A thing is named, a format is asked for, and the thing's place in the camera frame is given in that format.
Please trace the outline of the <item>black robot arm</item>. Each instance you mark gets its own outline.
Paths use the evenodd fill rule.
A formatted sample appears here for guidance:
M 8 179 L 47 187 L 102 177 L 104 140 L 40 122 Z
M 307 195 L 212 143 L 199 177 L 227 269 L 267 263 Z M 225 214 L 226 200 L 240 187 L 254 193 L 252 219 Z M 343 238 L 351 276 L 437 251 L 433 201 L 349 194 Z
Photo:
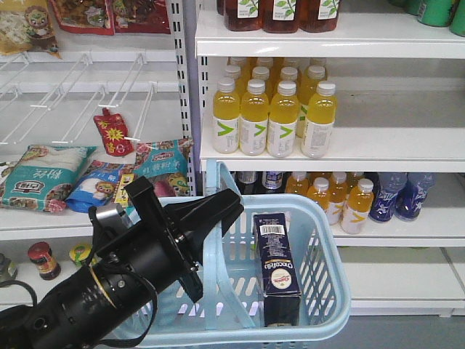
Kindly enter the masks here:
M 3 310 L 3 348 L 131 348 L 139 338 L 111 340 L 109 333 L 143 305 L 156 303 L 174 282 L 193 302 L 202 298 L 197 270 L 204 239 L 216 224 L 235 222 L 243 211 L 240 196 L 226 189 L 162 205 L 144 177 L 128 184 L 126 192 L 139 221 L 127 225 L 121 209 L 105 219 L 90 208 L 92 255 L 99 261 L 87 260 L 32 305 Z

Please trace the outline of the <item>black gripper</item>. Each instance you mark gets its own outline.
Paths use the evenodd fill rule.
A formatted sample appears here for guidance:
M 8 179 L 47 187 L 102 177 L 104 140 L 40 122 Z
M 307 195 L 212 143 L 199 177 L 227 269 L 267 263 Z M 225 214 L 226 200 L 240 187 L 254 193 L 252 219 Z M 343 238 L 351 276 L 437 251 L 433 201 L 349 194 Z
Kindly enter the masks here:
M 116 211 L 112 218 L 96 214 L 97 255 L 130 265 L 140 275 L 147 268 L 162 274 L 179 276 L 178 281 L 193 303 L 203 296 L 203 284 L 197 274 L 203 260 L 203 242 L 211 230 L 222 224 L 222 234 L 244 210 L 240 196 L 225 189 L 204 198 L 162 205 L 146 177 L 128 184 L 139 221 L 125 219 Z

